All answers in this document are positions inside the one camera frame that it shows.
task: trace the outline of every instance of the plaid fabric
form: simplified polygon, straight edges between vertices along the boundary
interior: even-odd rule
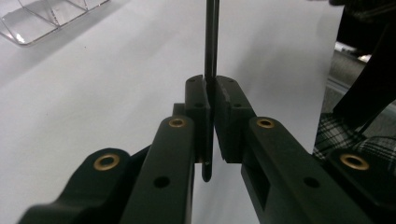
[[[350,148],[366,138],[346,126],[333,114],[321,114],[313,156],[325,160],[327,153],[335,148]]]
[[[324,161],[326,155],[336,148],[352,148],[359,152],[367,152],[388,162],[389,166],[396,165],[396,137],[366,138],[351,130],[333,114],[322,114],[313,156]]]
[[[352,148],[359,152],[367,152],[387,161],[389,165],[396,164],[396,138],[371,137]]]

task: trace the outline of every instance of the white surface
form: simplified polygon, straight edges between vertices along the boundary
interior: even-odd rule
[[[342,9],[221,1],[219,74],[312,151]],[[0,38],[0,220],[49,203],[94,151],[149,145],[204,72],[205,1],[113,0],[27,49]],[[258,223],[239,165],[196,166],[192,223]]]

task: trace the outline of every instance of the mounting hole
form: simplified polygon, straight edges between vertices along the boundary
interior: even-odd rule
[[[116,167],[120,163],[120,157],[113,153],[105,154],[93,163],[93,168],[98,171],[106,171]]]
[[[269,119],[259,119],[257,120],[257,125],[262,128],[274,128],[275,124]]]
[[[319,182],[313,177],[306,177],[304,178],[304,183],[313,189],[317,189],[320,187]]]
[[[369,163],[366,160],[353,154],[342,154],[340,156],[340,160],[344,165],[355,170],[364,171],[368,170],[370,167]]]
[[[169,125],[174,128],[181,128],[186,125],[186,121],[184,119],[171,119]]]
[[[201,107],[204,107],[204,104],[197,103],[197,104],[195,104],[195,107],[201,108]]]
[[[166,188],[171,183],[171,180],[167,176],[160,176],[154,180],[154,186],[157,189]]]

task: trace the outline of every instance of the screw hole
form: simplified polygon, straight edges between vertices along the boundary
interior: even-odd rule
[[[120,162],[120,157],[113,153],[105,154],[93,163],[93,168],[98,171],[106,171],[116,167]]]
[[[157,189],[166,188],[171,183],[171,180],[167,176],[160,176],[154,180],[154,186]]]
[[[313,177],[306,177],[304,178],[304,183],[313,189],[317,189],[320,187],[319,182]]]
[[[197,103],[197,104],[195,104],[195,107],[199,107],[199,108],[201,108],[201,107],[204,107],[204,104]]]
[[[103,165],[103,166],[106,166],[106,165],[109,165],[109,164],[111,164],[111,163],[113,163],[113,162],[114,162],[114,158],[108,157],[108,158],[102,159],[102,160],[100,161],[100,164]]]
[[[368,170],[370,165],[367,161],[365,161],[362,157],[353,155],[353,154],[342,154],[340,156],[341,162],[355,170]]]

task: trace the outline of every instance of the metal rod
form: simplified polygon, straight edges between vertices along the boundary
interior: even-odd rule
[[[210,104],[210,131],[206,148],[211,148],[205,155],[202,166],[202,177],[208,182],[212,176],[213,129],[215,116],[216,69],[218,58],[219,33],[219,0],[206,0],[206,31],[205,31],[205,87],[207,100]]]
[[[219,0],[206,0],[205,80],[211,84],[216,77],[219,33]]]

